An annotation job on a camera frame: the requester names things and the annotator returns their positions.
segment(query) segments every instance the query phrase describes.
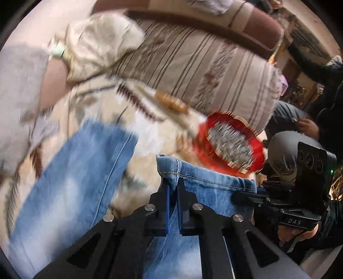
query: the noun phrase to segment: brown armrest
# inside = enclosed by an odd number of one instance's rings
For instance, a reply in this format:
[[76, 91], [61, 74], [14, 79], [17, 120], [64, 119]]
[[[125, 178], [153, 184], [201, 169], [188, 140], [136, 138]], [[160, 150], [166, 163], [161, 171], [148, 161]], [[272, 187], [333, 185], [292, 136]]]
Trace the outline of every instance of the brown armrest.
[[133, 19], [182, 24], [230, 39], [265, 59], [269, 59], [283, 37], [283, 29], [276, 20], [242, 0], [234, 0], [233, 6], [218, 16], [191, 8], [185, 0], [97, 0], [93, 13], [123, 8], [129, 9]]
[[265, 49], [263, 46], [256, 44], [250, 38], [244, 36], [244, 34], [238, 34], [226, 27], [222, 27], [217, 24], [213, 24], [207, 21], [191, 18], [179, 14], [171, 14], [167, 12], [156, 12], [148, 10], [133, 10], [129, 9], [126, 15], [132, 19], [146, 19], [146, 20], [156, 20], [159, 22], [168, 22], [171, 24], [179, 24], [189, 26], [195, 29], [201, 29], [208, 33], [218, 35], [222, 38], [227, 38], [246, 49], [260, 55], [265, 59], [269, 59], [271, 52]]

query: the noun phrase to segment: beige cushion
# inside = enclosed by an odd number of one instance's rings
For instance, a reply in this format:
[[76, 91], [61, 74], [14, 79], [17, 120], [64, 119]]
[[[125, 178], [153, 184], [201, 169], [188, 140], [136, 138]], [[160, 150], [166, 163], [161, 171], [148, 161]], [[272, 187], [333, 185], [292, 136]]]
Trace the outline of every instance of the beige cushion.
[[281, 94], [281, 74], [231, 41], [185, 26], [138, 20], [146, 39], [113, 72], [135, 78], [208, 114], [232, 111], [258, 132]]

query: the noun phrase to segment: metal screw head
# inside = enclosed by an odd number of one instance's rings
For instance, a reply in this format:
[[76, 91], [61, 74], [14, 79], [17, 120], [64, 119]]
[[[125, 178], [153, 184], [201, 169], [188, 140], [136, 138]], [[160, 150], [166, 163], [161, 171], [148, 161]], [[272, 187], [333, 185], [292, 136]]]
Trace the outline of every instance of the metal screw head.
[[105, 222], [112, 222], [114, 220], [114, 216], [112, 214], [106, 214], [104, 217], [103, 217], [103, 220]]
[[233, 215], [232, 219], [235, 221], [235, 222], [243, 222], [244, 218], [242, 215], [240, 214], [235, 214]]
[[202, 210], [204, 206], [201, 203], [195, 203], [192, 207], [194, 210]]
[[144, 209], [146, 211], [154, 211], [155, 208], [156, 208], [156, 206], [154, 204], [152, 204], [152, 203], [148, 203], [146, 206], [144, 206]]

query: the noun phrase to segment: gray fabric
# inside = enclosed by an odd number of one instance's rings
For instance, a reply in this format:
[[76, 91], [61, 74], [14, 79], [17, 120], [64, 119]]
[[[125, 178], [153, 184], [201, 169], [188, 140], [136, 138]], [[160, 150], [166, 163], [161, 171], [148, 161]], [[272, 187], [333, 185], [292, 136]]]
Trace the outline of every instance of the gray fabric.
[[58, 132], [59, 128], [58, 121], [47, 121], [44, 116], [39, 115], [29, 139], [28, 152], [31, 153], [45, 138]]
[[283, 131], [273, 136], [268, 147], [268, 162], [281, 180], [295, 181], [298, 143], [321, 148], [320, 143], [296, 131]]
[[317, 140], [296, 131], [295, 122], [300, 118], [309, 116], [291, 104], [278, 101], [265, 129], [269, 141], [268, 162], [285, 181], [295, 181], [299, 142], [322, 148]]
[[25, 45], [0, 52], [0, 174], [14, 175], [28, 153], [49, 54]]
[[311, 279], [321, 279], [336, 259], [342, 249], [342, 245], [324, 250], [311, 249], [306, 254], [300, 267], [311, 277]]

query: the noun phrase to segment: person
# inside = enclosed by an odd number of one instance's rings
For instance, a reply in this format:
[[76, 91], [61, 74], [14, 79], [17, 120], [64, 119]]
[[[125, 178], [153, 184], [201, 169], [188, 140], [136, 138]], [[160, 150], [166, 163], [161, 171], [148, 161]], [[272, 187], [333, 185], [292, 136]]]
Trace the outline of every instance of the person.
[[[312, 80], [324, 85], [323, 94], [311, 104], [309, 111], [279, 101], [265, 129], [268, 143], [268, 162], [281, 180], [295, 181], [298, 142], [324, 148], [336, 155], [338, 166], [343, 159], [339, 131], [343, 114], [343, 64], [319, 65], [306, 58], [286, 32], [287, 48], [302, 71]], [[289, 241], [301, 230], [279, 226], [277, 236]], [[343, 244], [343, 201], [332, 200], [325, 216], [314, 230], [305, 232], [290, 253], [298, 264], [309, 249], [325, 249]], [[342, 272], [335, 269], [335, 274]]]
[[295, 181], [298, 142], [324, 148], [334, 153], [338, 165], [343, 158], [343, 145], [337, 131], [343, 114], [343, 64], [319, 65], [306, 58], [287, 37], [288, 51], [302, 71], [323, 84], [323, 94], [309, 111], [278, 101], [265, 131], [268, 137], [268, 163], [281, 180]]

